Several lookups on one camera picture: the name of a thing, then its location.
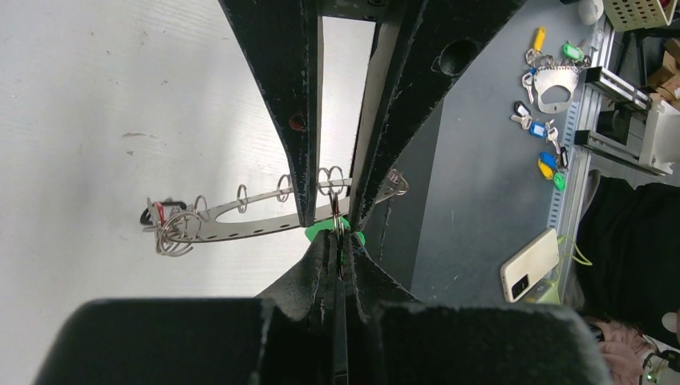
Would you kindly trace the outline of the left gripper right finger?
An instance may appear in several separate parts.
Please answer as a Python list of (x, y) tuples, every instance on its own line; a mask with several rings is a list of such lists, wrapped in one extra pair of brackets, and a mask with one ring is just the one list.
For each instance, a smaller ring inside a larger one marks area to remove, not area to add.
[(386, 373), (383, 333), (385, 306), (417, 303), (369, 255), (358, 235), (344, 243), (346, 295), (346, 352), (349, 384), (378, 384)]

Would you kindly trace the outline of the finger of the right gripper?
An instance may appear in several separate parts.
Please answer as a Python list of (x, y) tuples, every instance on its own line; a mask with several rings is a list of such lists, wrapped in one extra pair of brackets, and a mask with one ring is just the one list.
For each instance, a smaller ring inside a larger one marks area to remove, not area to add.
[(321, 3), (224, 0), (220, 5), (284, 149), (299, 223), (309, 227), (318, 194)]
[(387, 175), (522, 1), (391, 1), (370, 57), (351, 167), (349, 221), (365, 226)]

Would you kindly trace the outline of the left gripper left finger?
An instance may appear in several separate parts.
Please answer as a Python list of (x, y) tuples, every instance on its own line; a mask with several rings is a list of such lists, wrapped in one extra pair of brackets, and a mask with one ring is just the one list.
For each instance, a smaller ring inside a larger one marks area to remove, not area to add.
[(265, 288), (255, 384), (332, 384), (336, 234), (321, 231), (300, 261)]

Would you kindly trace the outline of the green headed key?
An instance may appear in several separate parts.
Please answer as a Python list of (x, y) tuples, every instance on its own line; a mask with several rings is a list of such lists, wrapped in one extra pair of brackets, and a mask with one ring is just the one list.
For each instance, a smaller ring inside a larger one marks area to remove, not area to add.
[[(349, 233), (349, 231), (351, 230), (350, 222), (344, 217), (340, 217), (340, 220), (346, 233)], [(326, 230), (330, 232), (334, 231), (334, 220), (332, 218), (324, 221), (319, 221), (318, 223), (315, 223), (309, 228), (306, 228), (304, 234), (306, 235), (308, 241), (312, 242), (319, 232)]]

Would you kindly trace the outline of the black headed key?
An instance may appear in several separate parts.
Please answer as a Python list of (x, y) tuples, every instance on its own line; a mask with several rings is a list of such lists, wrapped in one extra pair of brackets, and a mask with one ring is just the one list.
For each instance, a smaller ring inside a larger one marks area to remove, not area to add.
[(142, 226), (163, 225), (173, 214), (185, 210), (187, 205), (183, 201), (167, 198), (164, 201), (153, 201), (140, 214), (139, 223)]

